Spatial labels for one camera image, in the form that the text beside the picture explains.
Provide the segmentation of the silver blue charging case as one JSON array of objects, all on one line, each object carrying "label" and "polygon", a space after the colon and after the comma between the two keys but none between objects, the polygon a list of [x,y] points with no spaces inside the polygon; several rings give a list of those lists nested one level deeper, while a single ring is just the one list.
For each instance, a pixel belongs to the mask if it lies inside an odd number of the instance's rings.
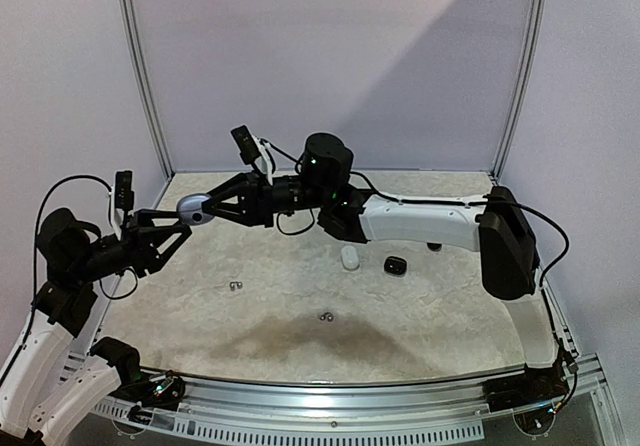
[{"label": "silver blue charging case", "polygon": [[214,216],[205,213],[203,203],[209,199],[204,193],[195,193],[184,196],[176,204],[176,213],[182,224],[199,226],[211,222]]}]

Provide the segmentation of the white oval charging case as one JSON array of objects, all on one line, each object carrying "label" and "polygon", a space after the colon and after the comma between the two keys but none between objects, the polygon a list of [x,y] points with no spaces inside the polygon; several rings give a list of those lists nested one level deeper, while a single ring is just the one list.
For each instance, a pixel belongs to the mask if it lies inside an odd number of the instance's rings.
[{"label": "white oval charging case", "polygon": [[358,252],[354,246],[347,245],[341,249],[340,252],[341,263],[343,267],[348,271],[355,271],[360,266],[360,259]]}]

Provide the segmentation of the glossy black earbud charging case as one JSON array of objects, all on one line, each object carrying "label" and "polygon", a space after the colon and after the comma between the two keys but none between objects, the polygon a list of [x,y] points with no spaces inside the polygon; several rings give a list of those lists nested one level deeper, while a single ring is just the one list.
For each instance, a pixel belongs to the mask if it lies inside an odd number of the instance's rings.
[{"label": "glossy black earbud charging case", "polygon": [[397,277],[402,277],[406,274],[408,263],[404,258],[398,256],[388,256],[385,258],[383,269],[384,272]]}]

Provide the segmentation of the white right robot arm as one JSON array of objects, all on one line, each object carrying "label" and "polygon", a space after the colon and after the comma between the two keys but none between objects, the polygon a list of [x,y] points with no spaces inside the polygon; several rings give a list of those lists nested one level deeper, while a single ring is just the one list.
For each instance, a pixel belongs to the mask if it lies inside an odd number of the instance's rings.
[{"label": "white right robot arm", "polygon": [[265,143],[244,126],[232,136],[252,169],[210,190],[202,203],[204,215],[271,227],[279,214],[315,209],[318,225],[341,241],[411,241],[477,252],[482,285],[507,308],[531,368],[518,378],[517,393],[524,401],[537,402],[554,388],[551,366],[560,346],[536,283],[536,238],[509,189],[446,198],[357,188],[350,182],[353,152],[324,132],[306,139],[295,174],[275,177],[269,167],[256,166],[258,159],[269,158]]}]

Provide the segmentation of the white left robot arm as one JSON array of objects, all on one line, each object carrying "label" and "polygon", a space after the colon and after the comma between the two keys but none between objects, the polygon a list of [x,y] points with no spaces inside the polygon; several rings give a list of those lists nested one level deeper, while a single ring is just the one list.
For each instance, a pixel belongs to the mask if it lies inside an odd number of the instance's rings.
[{"label": "white left robot arm", "polygon": [[47,263],[20,339],[1,369],[1,442],[60,445],[104,397],[133,407],[128,418],[146,424],[151,408],[176,411],[186,384],[176,373],[148,375],[138,350],[104,337],[76,372],[47,398],[41,396],[57,361],[84,329],[98,298],[95,284],[131,272],[141,278],[160,271],[191,234],[176,214],[143,209],[117,233],[102,235],[67,208],[51,212],[35,246]]}]

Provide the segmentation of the aluminium left corner post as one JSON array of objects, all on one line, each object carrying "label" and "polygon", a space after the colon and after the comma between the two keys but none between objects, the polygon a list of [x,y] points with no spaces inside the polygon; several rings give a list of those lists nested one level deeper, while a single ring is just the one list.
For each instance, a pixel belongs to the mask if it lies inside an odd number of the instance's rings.
[{"label": "aluminium left corner post", "polygon": [[149,130],[151,142],[163,176],[166,180],[170,180],[173,178],[175,170],[155,103],[149,72],[145,61],[144,48],[134,0],[119,0],[119,3],[125,39],[147,129]]}]

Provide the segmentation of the aluminium corner post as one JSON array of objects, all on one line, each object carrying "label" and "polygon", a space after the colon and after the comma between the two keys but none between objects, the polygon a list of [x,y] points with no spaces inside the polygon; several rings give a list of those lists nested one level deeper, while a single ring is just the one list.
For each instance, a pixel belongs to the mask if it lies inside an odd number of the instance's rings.
[{"label": "aluminium corner post", "polygon": [[509,103],[507,121],[489,172],[494,183],[500,182],[500,178],[506,168],[518,121],[525,103],[535,52],[540,37],[545,1],[546,0],[530,0],[516,82]]},{"label": "aluminium corner post", "polygon": [[170,180],[173,178],[175,170],[155,103],[149,72],[145,61],[144,48],[134,0],[119,0],[119,3],[125,39],[147,129],[149,130],[151,142],[163,176],[166,180]]}]

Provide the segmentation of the aluminium right corner post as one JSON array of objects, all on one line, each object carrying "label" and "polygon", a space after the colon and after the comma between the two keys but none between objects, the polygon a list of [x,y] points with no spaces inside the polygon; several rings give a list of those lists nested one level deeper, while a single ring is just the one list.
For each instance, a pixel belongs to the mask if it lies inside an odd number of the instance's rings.
[{"label": "aluminium right corner post", "polygon": [[516,82],[509,103],[507,121],[489,172],[494,183],[500,182],[500,178],[506,168],[518,121],[525,103],[535,52],[540,37],[545,1],[546,0],[530,0]]}]

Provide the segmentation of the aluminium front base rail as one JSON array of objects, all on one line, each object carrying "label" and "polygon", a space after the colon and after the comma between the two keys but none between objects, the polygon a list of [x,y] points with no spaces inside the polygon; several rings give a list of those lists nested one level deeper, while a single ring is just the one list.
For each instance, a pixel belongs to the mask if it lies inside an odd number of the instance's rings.
[{"label": "aluminium front base rail", "polygon": [[331,417],[377,416],[435,420],[476,419],[486,439],[467,445],[623,445],[626,442],[606,377],[595,355],[578,359],[578,380],[567,406],[555,401],[498,409],[491,392],[510,384],[515,369],[476,377],[388,385],[259,384],[186,375],[182,405]]}]

